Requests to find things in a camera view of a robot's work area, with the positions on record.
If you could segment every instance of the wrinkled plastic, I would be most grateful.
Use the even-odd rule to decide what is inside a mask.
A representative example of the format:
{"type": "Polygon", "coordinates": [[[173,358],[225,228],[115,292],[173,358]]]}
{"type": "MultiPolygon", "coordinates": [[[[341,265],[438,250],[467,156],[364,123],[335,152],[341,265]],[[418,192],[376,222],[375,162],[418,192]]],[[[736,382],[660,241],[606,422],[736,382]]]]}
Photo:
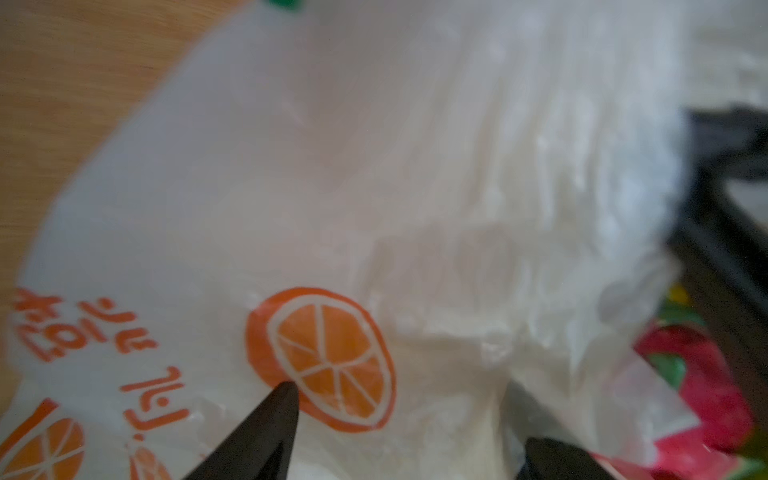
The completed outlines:
{"type": "Polygon", "coordinates": [[[687,36],[667,0],[246,7],[53,206],[0,435],[47,396],[82,478],[179,478],[291,378],[292,478],[504,478],[511,379],[648,463],[696,422],[625,381],[658,380],[625,366],[676,271],[687,36]]]}

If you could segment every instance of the plastic wrap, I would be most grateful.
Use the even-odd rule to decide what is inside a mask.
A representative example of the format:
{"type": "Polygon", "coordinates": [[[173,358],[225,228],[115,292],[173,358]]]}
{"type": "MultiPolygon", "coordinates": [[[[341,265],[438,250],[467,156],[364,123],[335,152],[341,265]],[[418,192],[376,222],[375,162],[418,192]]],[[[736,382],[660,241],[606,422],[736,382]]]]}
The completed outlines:
{"type": "Polygon", "coordinates": [[[696,422],[622,380],[674,274],[688,35],[661,0],[247,6],[53,206],[0,437],[50,397],[82,478],[179,478],[294,379],[292,478],[503,478],[512,379],[649,462],[696,422]]]}

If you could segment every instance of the orange logo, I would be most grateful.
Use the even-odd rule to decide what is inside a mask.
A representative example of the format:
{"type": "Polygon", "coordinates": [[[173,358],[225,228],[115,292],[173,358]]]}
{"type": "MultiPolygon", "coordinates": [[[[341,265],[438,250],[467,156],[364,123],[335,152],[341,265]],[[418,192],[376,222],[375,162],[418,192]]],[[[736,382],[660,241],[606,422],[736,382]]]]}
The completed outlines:
{"type": "Polygon", "coordinates": [[[300,408],[341,432],[382,428],[395,406],[395,369],[379,328],[354,301],[292,288],[248,316],[248,362],[275,387],[293,380],[300,408]]]}
{"type": "MultiPolygon", "coordinates": [[[[0,444],[0,462],[58,404],[43,400],[32,415],[0,444]]],[[[2,480],[72,480],[83,462],[83,428],[72,419],[61,419],[29,439],[0,473],[2,480]]]]}
{"type": "Polygon", "coordinates": [[[154,453],[139,447],[131,455],[131,480],[171,480],[168,470],[154,453]]]}

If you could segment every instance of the wooden table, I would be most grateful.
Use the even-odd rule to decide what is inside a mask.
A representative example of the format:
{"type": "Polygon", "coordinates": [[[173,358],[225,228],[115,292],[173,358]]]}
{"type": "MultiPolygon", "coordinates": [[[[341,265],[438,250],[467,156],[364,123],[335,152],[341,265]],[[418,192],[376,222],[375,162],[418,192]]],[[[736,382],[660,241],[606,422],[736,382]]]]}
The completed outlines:
{"type": "MultiPolygon", "coordinates": [[[[67,179],[195,40],[239,3],[0,2],[1,327],[25,252],[67,179]]],[[[17,383],[3,363],[0,412],[17,383]]]]}

